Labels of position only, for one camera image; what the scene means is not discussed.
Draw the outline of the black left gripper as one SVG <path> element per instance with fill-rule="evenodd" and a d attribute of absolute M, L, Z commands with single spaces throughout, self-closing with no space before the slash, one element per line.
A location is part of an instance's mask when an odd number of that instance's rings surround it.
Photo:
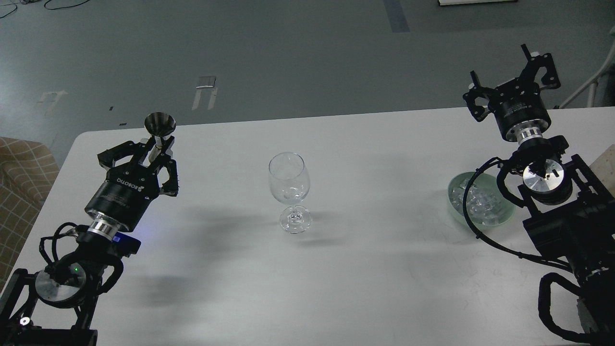
<path fill-rule="evenodd" d="M 177 197 L 179 180 L 172 151 L 175 138 L 154 136 L 154 140 L 154 165 L 143 166 L 146 155 L 152 149 L 152 140 L 147 139 L 145 142 L 123 142 L 97 155 L 106 176 L 84 208 L 90 217 L 103 214 L 120 225 L 120 232 L 132 232 L 158 195 Z M 131 157 L 129 162 L 116 165 L 127 156 Z M 158 174 L 163 167 L 168 180 L 160 187 Z"/>

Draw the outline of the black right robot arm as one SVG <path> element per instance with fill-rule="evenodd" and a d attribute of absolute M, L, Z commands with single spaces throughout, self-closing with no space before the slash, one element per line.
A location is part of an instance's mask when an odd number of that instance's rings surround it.
<path fill-rule="evenodd" d="M 566 270 L 572 283 L 558 273 L 540 280 L 538 315 L 551 333 L 570 342 L 591 346 L 614 344 L 614 195 L 579 156 L 569 162 L 562 156 L 569 144 L 564 136 L 545 138 L 552 121 L 541 91 L 561 83 L 550 53 L 530 52 L 521 46 L 526 65 L 519 76 L 494 88 L 481 85 L 471 72 L 471 85 L 463 100 L 473 118 L 481 122 L 492 114 L 501 138 L 516 142 L 509 159 L 494 157 L 480 166 L 468 184 L 486 169 L 499 167 L 496 186 L 504 199 L 527 208 L 523 226 L 538 255 L 509 249 L 479 230 L 467 210 L 463 215 L 477 239 L 519 259 Z M 551 286 L 560 285 L 577 297 L 578 319 L 583 332 L 563 329 L 551 314 Z"/>

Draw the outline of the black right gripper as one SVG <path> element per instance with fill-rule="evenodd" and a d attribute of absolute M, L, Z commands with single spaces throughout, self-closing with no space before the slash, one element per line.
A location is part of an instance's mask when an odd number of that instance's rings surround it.
<path fill-rule="evenodd" d="M 517 141 L 514 127 L 529 123 L 545 132 L 552 120 L 541 99 L 541 91 L 561 87 L 560 78 L 551 53 L 530 52 L 521 45 L 526 65 L 516 82 L 507 82 L 496 88 L 481 85 L 478 74 L 470 72 L 471 85 L 463 100 L 475 121 L 484 121 L 494 114 L 501 138 Z"/>

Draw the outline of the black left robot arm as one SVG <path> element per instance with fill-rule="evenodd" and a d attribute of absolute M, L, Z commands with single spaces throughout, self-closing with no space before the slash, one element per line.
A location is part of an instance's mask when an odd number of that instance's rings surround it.
<path fill-rule="evenodd" d="M 178 195 L 172 135 L 152 135 L 145 142 L 127 141 L 98 154 L 105 181 L 85 207 L 89 225 L 66 222 L 40 239 L 46 266 L 36 273 L 13 272 L 1 296 L 3 346 L 94 346 L 91 328 L 101 294 L 110 291 L 124 271 L 123 258 L 140 249 L 131 237 L 158 196 Z M 37 303 L 72 309 L 75 323 L 67 329 L 34 324 Z"/>

